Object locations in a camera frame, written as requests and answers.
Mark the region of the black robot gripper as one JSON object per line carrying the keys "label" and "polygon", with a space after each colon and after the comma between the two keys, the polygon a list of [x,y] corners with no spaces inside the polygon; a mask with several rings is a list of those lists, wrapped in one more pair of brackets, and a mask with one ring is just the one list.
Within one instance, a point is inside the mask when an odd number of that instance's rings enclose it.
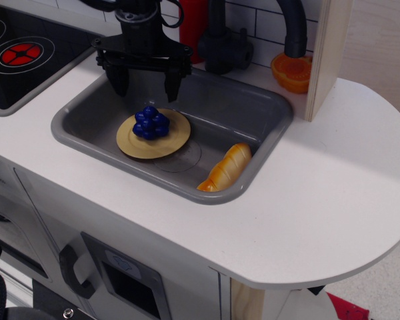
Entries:
{"label": "black robot gripper", "polygon": [[133,13],[115,10],[121,34],[96,38],[92,46],[98,51],[101,64],[116,94],[126,96],[129,87],[129,69],[143,69],[165,73],[165,92],[168,102],[177,99],[182,75],[192,71],[192,48],[176,42],[163,31],[160,9]]}

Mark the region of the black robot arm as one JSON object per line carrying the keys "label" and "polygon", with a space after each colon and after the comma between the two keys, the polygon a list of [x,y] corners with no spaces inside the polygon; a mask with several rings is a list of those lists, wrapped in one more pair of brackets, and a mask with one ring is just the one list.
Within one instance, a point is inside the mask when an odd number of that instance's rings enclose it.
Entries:
{"label": "black robot arm", "polygon": [[159,1],[84,1],[100,11],[113,12],[121,34],[96,38],[97,64],[102,67],[116,94],[124,97],[129,87],[129,71],[161,72],[168,102],[177,99],[181,80],[191,74],[192,48],[170,39],[163,27],[177,28],[161,15]]}

